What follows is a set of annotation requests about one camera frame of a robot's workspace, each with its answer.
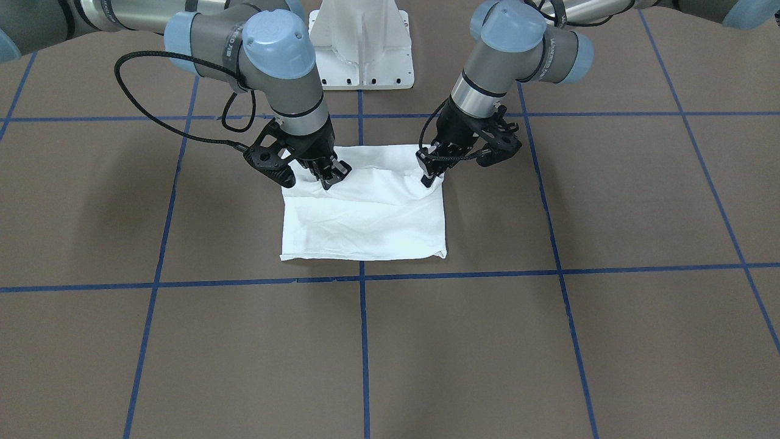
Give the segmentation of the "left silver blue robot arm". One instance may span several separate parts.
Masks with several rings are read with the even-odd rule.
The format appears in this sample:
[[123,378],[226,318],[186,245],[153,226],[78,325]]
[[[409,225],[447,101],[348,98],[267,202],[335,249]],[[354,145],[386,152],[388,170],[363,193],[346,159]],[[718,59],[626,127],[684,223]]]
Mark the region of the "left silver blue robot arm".
[[594,47],[578,27],[597,27],[631,9],[663,7],[735,29],[778,14],[777,1],[486,1],[473,13],[475,47],[449,97],[431,115],[436,134],[420,145],[430,187],[458,162],[493,166],[521,148],[502,99],[516,82],[569,84],[587,75]]

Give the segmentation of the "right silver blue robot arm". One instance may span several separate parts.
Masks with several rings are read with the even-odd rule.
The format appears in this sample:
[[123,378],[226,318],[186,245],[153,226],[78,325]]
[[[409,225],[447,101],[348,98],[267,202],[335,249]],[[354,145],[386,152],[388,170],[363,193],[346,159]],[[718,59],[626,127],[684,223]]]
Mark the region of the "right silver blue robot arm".
[[265,94],[273,119],[256,141],[197,137],[228,145],[281,187],[293,187],[298,162],[329,189],[351,167],[335,153],[335,135],[324,100],[316,52],[298,1],[3,1],[2,62],[95,32],[150,32],[163,51],[133,52],[115,62],[120,89],[140,104],[121,76],[134,58],[170,59],[179,69],[222,81],[234,95]]

